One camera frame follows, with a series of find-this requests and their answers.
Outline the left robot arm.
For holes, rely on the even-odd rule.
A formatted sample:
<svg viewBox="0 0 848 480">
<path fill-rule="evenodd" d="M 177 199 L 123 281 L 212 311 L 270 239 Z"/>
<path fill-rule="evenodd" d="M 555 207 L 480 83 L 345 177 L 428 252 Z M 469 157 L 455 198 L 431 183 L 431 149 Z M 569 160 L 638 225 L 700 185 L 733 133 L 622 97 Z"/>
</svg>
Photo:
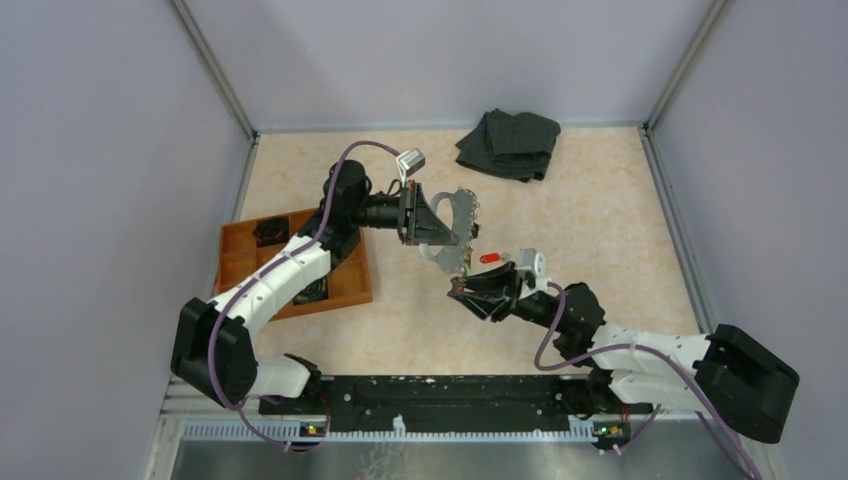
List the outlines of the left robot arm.
<svg viewBox="0 0 848 480">
<path fill-rule="evenodd" d="M 250 396 L 277 396 L 297 413 L 319 404 L 316 367 L 285 354 L 259 359 L 254 339 L 294 297 L 338 267 L 359 244 L 363 227 L 397 231 L 402 244 L 457 246 L 453 232 L 427 203 L 411 174 L 425 164 L 417 149 L 396 164 L 401 189 L 373 194 L 364 166 L 343 159 L 323 186 L 319 208 L 285 248 L 231 289 L 211 300 L 189 300 L 181 309 L 170 369 L 224 408 Z"/>
</svg>

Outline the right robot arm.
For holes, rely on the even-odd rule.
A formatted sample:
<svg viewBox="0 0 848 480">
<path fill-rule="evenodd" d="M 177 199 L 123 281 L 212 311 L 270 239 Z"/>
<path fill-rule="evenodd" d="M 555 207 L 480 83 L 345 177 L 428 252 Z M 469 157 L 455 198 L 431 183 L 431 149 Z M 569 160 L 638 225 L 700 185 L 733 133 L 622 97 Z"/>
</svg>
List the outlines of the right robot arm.
<svg viewBox="0 0 848 480">
<path fill-rule="evenodd" d="M 515 316 L 545 328 L 537 352 L 553 347 L 557 369 L 589 368 L 586 397 L 600 412 L 661 405 L 707 413 L 760 443 L 782 439 L 800 376 L 737 326 L 695 335 L 624 327 L 606 320 L 586 283 L 560 287 L 513 262 L 452 278 L 448 296 L 481 320 Z"/>
</svg>

